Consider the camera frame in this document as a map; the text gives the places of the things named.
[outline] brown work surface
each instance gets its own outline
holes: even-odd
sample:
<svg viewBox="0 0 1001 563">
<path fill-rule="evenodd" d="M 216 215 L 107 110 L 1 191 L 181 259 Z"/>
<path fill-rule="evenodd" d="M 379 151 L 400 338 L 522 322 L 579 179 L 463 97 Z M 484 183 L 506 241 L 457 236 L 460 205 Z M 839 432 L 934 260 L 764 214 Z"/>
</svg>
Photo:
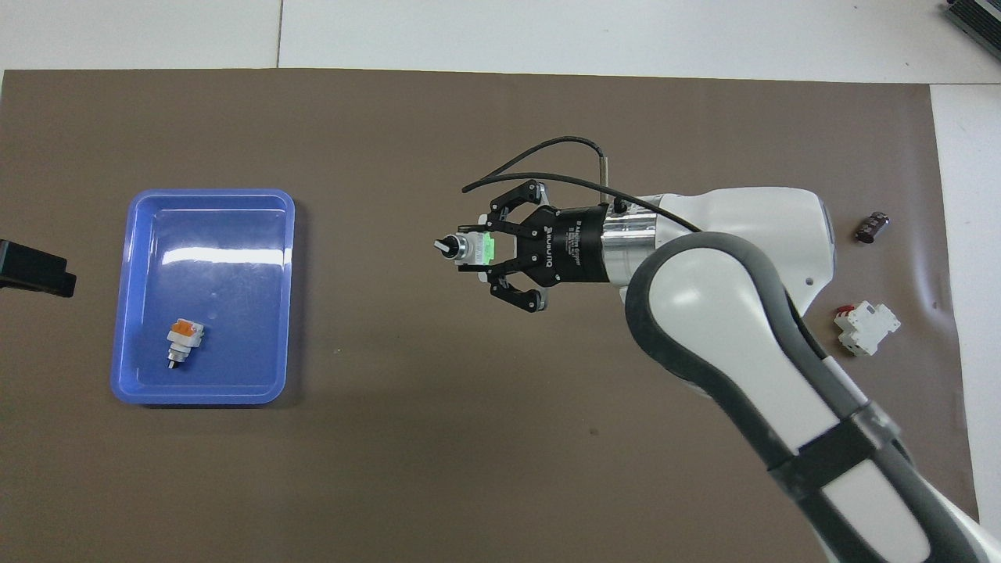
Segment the brown work surface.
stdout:
<svg viewBox="0 0 1001 563">
<path fill-rule="evenodd" d="M 0 236 L 68 257 L 79 282 L 70 300 L 0 291 L 0 554 L 823 561 L 725 415 L 636 346 L 613 288 L 561 286 L 529 315 L 431 247 L 499 189 L 462 184 L 562 134 L 600 142 L 613 185 L 633 193 L 819 193 L 838 271 L 808 322 L 904 428 L 924 475 L 975 516 L 926 86 L 8 71 Z M 570 145 L 521 169 L 595 177 L 597 165 Z M 126 210 L 154 187 L 295 199 L 289 385 L 275 404 L 112 396 Z M 597 201 L 573 186 L 551 195 Z M 893 223 L 853 242 L 875 210 Z M 861 300 L 903 323 L 870 359 L 847 356 L 832 322 Z"/>
</svg>

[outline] blue plastic tray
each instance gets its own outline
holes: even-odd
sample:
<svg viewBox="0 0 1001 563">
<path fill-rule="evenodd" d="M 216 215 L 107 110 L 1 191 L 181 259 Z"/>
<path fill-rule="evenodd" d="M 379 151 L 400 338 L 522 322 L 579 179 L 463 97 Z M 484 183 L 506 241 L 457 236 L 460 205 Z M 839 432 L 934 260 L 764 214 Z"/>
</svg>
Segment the blue plastic tray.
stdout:
<svg viewBox="0 0 1001 563">
<path fill-rule="evenodd" d="M 111 390 L 141 405 L 258 405 L 285 386 L 295 206 L 277 189 L 154 189 L 129 206 Z M 205 336 L 167 368 L 178 318 Z"/>
</svg>

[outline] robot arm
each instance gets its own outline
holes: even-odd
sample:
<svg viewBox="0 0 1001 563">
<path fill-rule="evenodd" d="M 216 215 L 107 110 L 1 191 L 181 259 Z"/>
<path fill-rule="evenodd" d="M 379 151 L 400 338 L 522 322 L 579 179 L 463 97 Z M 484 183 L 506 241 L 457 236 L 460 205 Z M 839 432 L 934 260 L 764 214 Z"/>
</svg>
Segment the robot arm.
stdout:
<svg viewBox="0 0 1001 563">
<path fill-rule="evenodd" d="M 834 275 L 830 222 L 815 194 L 748 187 L 636 198 L 571 178 L 619 198 L 559 209 L 534 177 L 564 179 L 470 184 L 529 178 L 435 246 L 531 313 L 560 283 L 618 287 L 640 347 L 726 411 L 832 559 L 1001 563 L 995 540 L 921 478 L 897 426 L 803 324 L 798 312 Z M 525 203 L 539 208 L 510 222 Z M 490 232 L 516 237 L 513 258 L 491 263 Z M 540 288 L 514 288 L 507 276 L 516 271 Z"/>
<path fill-rule="evenodd" d="M 634 274 L 626 316 L 647 354 L 726 411 L 837 560 L 1001 561 L 812 342 L 756 245 L 702 232 L 661 246 Z"/>
</svg>

